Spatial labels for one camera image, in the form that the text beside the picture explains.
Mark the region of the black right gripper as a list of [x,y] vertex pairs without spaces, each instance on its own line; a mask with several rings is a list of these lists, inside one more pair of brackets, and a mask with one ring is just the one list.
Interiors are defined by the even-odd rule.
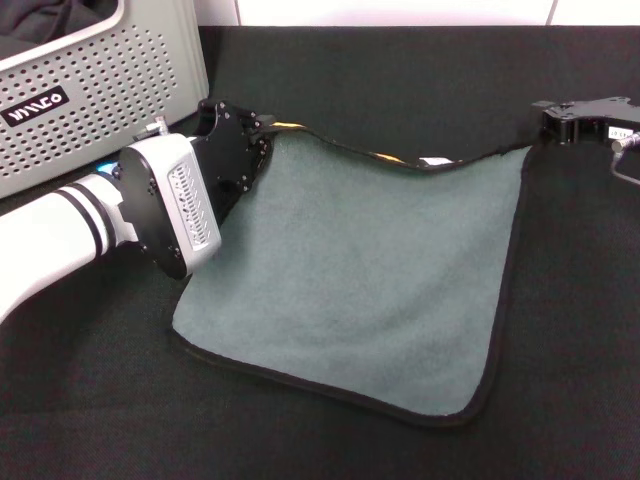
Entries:
[[542,135],[561,145],[599,141],[611,145],[639,143],[639,107],[627,97],[566,102],[540,100],[531,104],[535,124]]

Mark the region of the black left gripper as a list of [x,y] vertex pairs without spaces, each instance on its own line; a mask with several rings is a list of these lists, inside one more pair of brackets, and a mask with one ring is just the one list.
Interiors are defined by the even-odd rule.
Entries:
[[224,222],[272,155],[276,118],[226,101],[199,102],[192,146],[216,221]]

